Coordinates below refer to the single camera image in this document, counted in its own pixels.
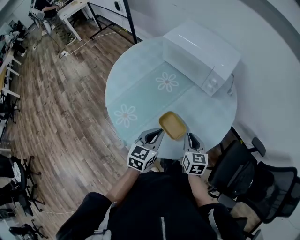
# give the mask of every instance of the yellow dish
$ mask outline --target yellow dish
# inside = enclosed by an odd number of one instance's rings
[[[173,112],[166,112],[159,118],[162,129],[174,140],[180,139],[187,131],[181,119]]]

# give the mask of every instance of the shoe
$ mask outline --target shoe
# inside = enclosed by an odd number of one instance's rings
[[[24,57],[24,55],[25,55],[26,52],[27,52],[27,50],[25,50],[25,52],[23,52],[23,53],[21,54],[21,57]]]
[[[70,40],[68,41],[68,43],[66,44],[66,46],[69,46],[71,43],[73,43],[76,40],[76,37],[72,37],[70,38]]]

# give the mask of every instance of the white microwave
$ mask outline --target white microwave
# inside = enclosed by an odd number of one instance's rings
[[[164,35],[163,58],[212,96],[230,77],[241,55],[189,20]]]

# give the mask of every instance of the black chair leg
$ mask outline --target black chair leg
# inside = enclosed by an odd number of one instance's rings
[[[37,233],[41,238],[46,238],[46,239],[48,239],[47,236],[43,235],[43,234],[40,232],[40,229],[42,229],[43,227],[41,226],[41,227],[37,228],[37,226],[34,224],[34,219],[31,220],[31,222],[32,222],[32,225],[33,225],[32,228],[34,229],[34,232]]]
[[[36,172],[34,172],[34,171],[31,170],[31,168],[30,168],[30,167],[31,167],[31,161],[32,161],[33,159],[34,159],[34,156],[30,156],[30,157],[29,157],[28,164],[27,164],[27,159],[24,159],[24,164],[23,164],[23,166],[24,166],[24,168],[25,168],[25,171],[26,171],[26,174],[27,174],[27,178],[30,179],[31,183],[34,185],[35,183],[34,183],[34,181],[33,181],[32,175],[37,175],[37,176],[39,176],[39,175],[41,175],[42,173],[41,173],[41,172],[36,173]]]
[[[42,212],[43,210],[42,209],[40,209],[39,207],[38,207],[38,205],[37,205],[37,203],[40,203],[40,204],[42,204],[42,205],[46,205],[46,203],[45,202],[41,202],[41,201],[39,201],[38,199],[36,199],[36,198],[34,198],[34,189],[35,188],[37,188],[38,187],[38,185],[37,184],[35,184],[35,185],[33,185],[32,186],[32,190],[31,190],[31,192],[29,191],[29,186],[27,186],[27,192],[28,192],[28,195],[29,195],[29,201],[30,202],[32,202],[33,203],[33,205],[35,205],[35,207],[37,208],[37,210],[39,211],[39,212]]]

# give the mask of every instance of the black office chair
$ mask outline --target black office chair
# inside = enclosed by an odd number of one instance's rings
[[[264,223],[275,217],[289,217],[300,199],[297,169],[257,164],[251,152],[258,151],[263,156],[265,148],[257,138],[252,144],[255,147],[249,150],[234,141],[223,151],[208,178],[209,195],[228,208],[236,202],[246,203]]]
[[[1,91],[1,97],[5,97],[5,100],[3,103],[0,103],[0,113],[4,114],[4,116],[0,116],[1,120],[6,120],[11,118],[13,120],[13,123],[16,124],[15,122],[15,111],[20,111],[20,109],[17,108],[16,102],[19,100],[18,98],[13,102],[11,101],[11,95],[7,94],[4,95],[3,92]]]
[[[31,220],[31,222],[33,224],[33,227],[30,226],[29,224],[24,224],[22,227],[10,227],[9,231],[14,236],[21,236],[22,239],[26,239],[25,236],[28,236],[27,240],[29,240],[29,239],[31,239],[31,240],[38,240],[38,235],[41,238],[48,239],[48,237],[46,237],[45,235],[43,235],[40,232],[40,229],[43,228],[43,227],[37,227],[34,224],[34,220]]]
[[[0,154],[0,177],[13,178],[14,172],[9,157]]]
[[[15,217],[15,212],[11,208],[0,209],[0,221],[6,218]]]
[[[37,184],[33,182],[31,173],[32,171],[30,170],[30,167],[26,165],[26,162],[24,162],[24,165],[21,164],[21,161],[17,159],[16,157],[11,157],[11,164],[14,166],[14,171],[17,172],[18,177],[15,177],[15,180],[17,182],[17,186],[14,187],[14,190],[12,192],[13,200],[14,202],[18,201],[20,205],[22,206],[25,214],[29,214],[33,216],[33,212],[31,209],[31,203],[35,205],[37,210],[39,212],[42,212],[43,210],[40,209],[37,205],[37,203],[45,205],[45,202],[41,202],[38,199],[34,197],[34,191],[38,187]],[[27,185],[27,179],[30,179],[33,186],[30,191],[30,187]]]
[[[29,161],[28,161],[28,164],[27,164],[27,159],[23,159],[23,162],[24,162],[23,167],[25,168],[27,178],[30,179],[30,181],[33,185],[36,185],[33,181],[32,175],[40,176],[42,173],[32,171],[32,169],[31,169],[32,160],[34,160],[34,156],[29,157]]]

